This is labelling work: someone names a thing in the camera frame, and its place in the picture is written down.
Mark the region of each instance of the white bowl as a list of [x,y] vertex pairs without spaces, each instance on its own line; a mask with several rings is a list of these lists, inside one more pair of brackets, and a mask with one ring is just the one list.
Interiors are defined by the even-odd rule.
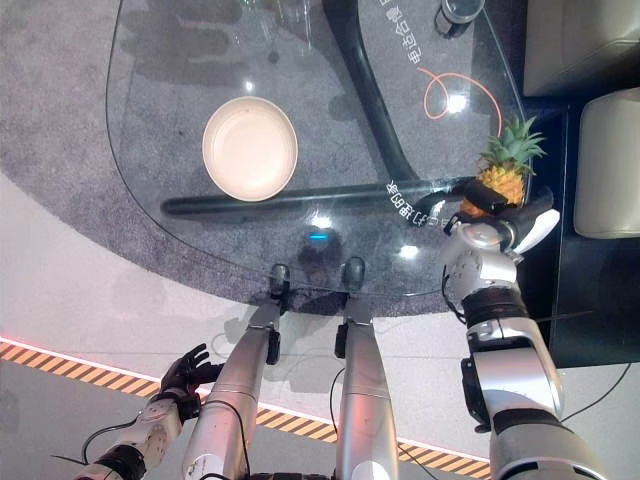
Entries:
[[209,118],[202,156],[209,176],[223,192],[258,202],[287,185],[298,160],[298,142],[280,108],[263,98],[239,97]]

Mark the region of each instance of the pineapple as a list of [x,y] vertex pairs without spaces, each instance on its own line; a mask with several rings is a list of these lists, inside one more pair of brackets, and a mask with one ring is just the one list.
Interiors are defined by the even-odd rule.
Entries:
[[[480,172],[478,180],[519,207],[524,199],[525,175],[535,175],[527,161],[545,155],[538,146],[544,140],[541,134],[529,133],[534,120],[535,117],[532,117],[520,123],[516,117],[513,123],[505,125],[500,138],[489,138],[488,151],[480,154],[482,160],[487,162],[487,167]],[[460,210],[472,217],[487,214],[466,198],[463,199]]]

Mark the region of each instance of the white sofa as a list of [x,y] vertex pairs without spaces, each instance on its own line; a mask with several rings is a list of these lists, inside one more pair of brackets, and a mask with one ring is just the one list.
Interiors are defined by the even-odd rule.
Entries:
[[529,0],[526,96],[640,85],[640,0]]
[[585,106],[577,173],[576,232],[590,238],[640,237],[640,88]]

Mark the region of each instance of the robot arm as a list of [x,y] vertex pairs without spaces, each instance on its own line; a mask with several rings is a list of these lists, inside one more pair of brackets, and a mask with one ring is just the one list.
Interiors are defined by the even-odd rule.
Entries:
[[549,208],[547,196],[485,223],[454,217],[445,229],[443,281],[462,305],[470,351],[461,365],[465,398],[476,431],[491,431],[494,480],[605,480],[584,441],[559,421],[562,383],[516,280],[519,252],[557,222]]
[[222,370],[223,365],[205,362],[209,356],[205,348],[199,345],[173,363],[162,378],[160,393],[149,400],[135,423],[121,430],[114,446],[75,480],[139,480],[160,463],[184,422],[200,412],[196,389],[215,381]]

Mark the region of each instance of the orange cable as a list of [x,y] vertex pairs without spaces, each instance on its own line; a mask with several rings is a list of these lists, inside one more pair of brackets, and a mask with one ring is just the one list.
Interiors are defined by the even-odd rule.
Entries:
[[[436,75],[432,72],[430,72],[429,70],[427,70],[426,68],[423,67],[418,67],[418,70],[426,75],[429,75],[431,77],[431,81],[429,82],[429,84],[427,85],[426,90],[424,91],[424,98],[422,101],[422,105],[424,107],[424,113],[427,116],[427,118],[431,119],[431,120],[439,120],[442,117],[444,117],[447,114],[447,108],[449,106],[449,92],[447,91],[447,87],[444,85],[444,83],[442,83],[442,79],[443,78],[447,78],[447,77],[456,77],[456,78],[462,78],[463,80],[468,81],[469,83],[475,85],[476,87],[478,87],[480,90],[482,90],[493,102],[494,107],[496,107],[496,112],[498,112],[498,134],[496,135],[497,137],[500,136],[500,134],[502,133],[502,112],[500,111],[500,106],[498,105],[498,102],[496,101],[495,97],[491,94],[491,92],[487,89],[487,87],[485,87],[484,85],[482,85],[480,82],[478,82],[477,80],[474,80],[473,78],[464,75],[462,73],[456,73],[456,72],[444,72],[441,73],[440,75]],[[437,115],[432,114],[431,112],[429,112],[429,107],[427,107],[427,98],[429,97],[429,93],[431,92],[431,88],[433,87],[433,85],[437,83],[438,85],[440,85],[440,88],[442,88],[442,92],[444,93],[444,97],[446,100],[446,106],[444,107],[444,109],[442,110],[442,112],[438,113]]]

